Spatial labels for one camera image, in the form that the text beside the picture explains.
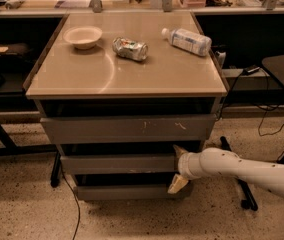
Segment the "water bottle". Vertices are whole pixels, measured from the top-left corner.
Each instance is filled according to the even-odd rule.
[[[199,56],[206,56],[211,49],[211,38],[186,29],[178,28],[170,31],[164,28],[162,36],[167,38],[171,45]]]

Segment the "beige countertop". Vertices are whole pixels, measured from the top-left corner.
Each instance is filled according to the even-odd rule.
[[[77,50],[62,38],[71,27],[96,26],[102,38],[90,50]],[[70,14],[33,78],[27,96],[34,99],[224,96],[227,91],[210,56],[199,57],[171,46],[161,30],[182,27],[198,32],[188,12]],[[148,44],[143,62],[118,57],[116,37]]]

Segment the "speckled floor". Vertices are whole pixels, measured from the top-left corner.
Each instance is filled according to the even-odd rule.
[[[243,158],[274,161],[284,151],[284,128],[260,137],[260,122],[260,116],[223,118],[206,146],[219,145],[224,135]],[[283,122],[284,113],[268,117],[261,131],[276,131]],[[20,145],[48,142],[36,123],[5,128]],[[0,240],[73,238],[77,204],[64,180],[57,188],[50,186],[53,162],[53,153],[0,158]],[[198,179],[184,200],[80,201],[75,239],[284,240],[284,200],[250,187],[259,205],[256,212],[240,207],[243,194],[229,178]]]

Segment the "black cable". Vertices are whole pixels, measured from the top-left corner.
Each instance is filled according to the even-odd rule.
[[[275,131],[275,132],[271,132],[271,133],[264,133],[264,134],[261,134],[261,126],[262,126],[263,121],[264,121],[264,118],[266,117],[266,114],[267,114],[268,112],[269,112],[268,110],[266,110],[266,111],[264,112],[263,118],[262,118],[261,123],[260,123],[260,125],[259,125],[259,127],[258,127],[258,132],[259,132],[259,136],[260,136],[260,137],[267,136],[267,135],[275,135],[275,134],[279,133],[280,131],[282,131],[282,129],[283,129],[283,127],[284,127],[284,123],[283,123],[283,124],[281,125],[281,127],[280,127],[279,130],[277,130],[277,131]]]
[[[72,192],[72,194],[73,194],[73,196],[74,196],[75,203],[76,203],[76,205],[77,205],[77,207],[78,207],[78,221],[77,221],[77,224],[76,224],[76,227],[75,227],[75,230],[74,230],[74,235],[73,235],[73,237],[72,237],[72,240],[74,240],[74,239],[75,239],[75,236],[76,236],[76,234],[77,234],[77,232],[78,232],[79,225],[80,225],[81,210],[80,210],[79,201],[78,201],[78,199],[77,199],[77,197],[76,197],[76,195],[75,195],[75,193],[74,193],[74,191],[73,191],[71,185],[69,184],[69,182],[67,181],[67,179],[66,179],[66,177],[65,177],[65,175],[64,175],[62,165],[61,165],[61,172],[62,172],[62,177],[63,177],[63,179],[65,180],[65,182],[66,182],[66,184],[68,185],[68,187],[70,188],[70,190],[71,190],[71,192]]]
[[[226,95],[226,97],[224,97],[223,102],[222,102],[222,105],[221,105],[221,111],[220,111],[220,113],[219,113],[219,116],[218,116],[217,120],[220,120],[220,119],[221,119],[222,113],[223,113],[223,109],[229,106],[229,105],[224,106],[225,101],[226,101],[227,97],[229,96],[230,92],[232,92],[232,90],[233,90],[235,84],[237,83],[237,81],[239,80],[240,76],[242,76],[243,74],[244,74],[244,70],[242,70],[242,72],[235,78],[235,80],[234,80],[234,82],[233,82],[233,84],[232,84],[230,90],[228,91],[228,94]]]
[[[265,72],[263,69],[262,69],[262,72],[263,72],[264,75],[265,75],[265,79],[266,79],[266,91],[268,91],[268,90],[269,90],[269,79],[268,79],[268,75],[266,74],[266,72]],[[257,106],[258,108],[263,109],[263,110],[265,111],[264,114],[263,114],[262,120],[261,120],[261,122],[260,122],[260,124],[259,124],[259,127],[258,127],[258,133],[259,133],[259,136],[260,136],[260,137],[275,135],[275,134],[279,133],[279,132],[283,129],[284,123],[281,125],[280,129],[277,130],[277,131],[275,131],[275,132],[261,134],[261,127],[262,127],[262,124],[263,124],[263,122],[264,122],[264,119],[265,119],[267,113],[270,112],[270,111],[273,111],[273,110],[275,110],[275,109],[277,109],[277,108],[279,108],[280,105],[281,105],[281,104],[278,104],[278,105],[276,105],[275,107],[272,107],[272,106],[267,105],[267,108],[266,108],[266,109],[263,109],[262,107]]]

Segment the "small bowl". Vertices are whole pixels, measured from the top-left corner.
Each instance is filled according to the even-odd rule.
[[[65,31],[63,39],[80,50],[91,49],[101,38],[102,30],[97,27],[75,27]]]

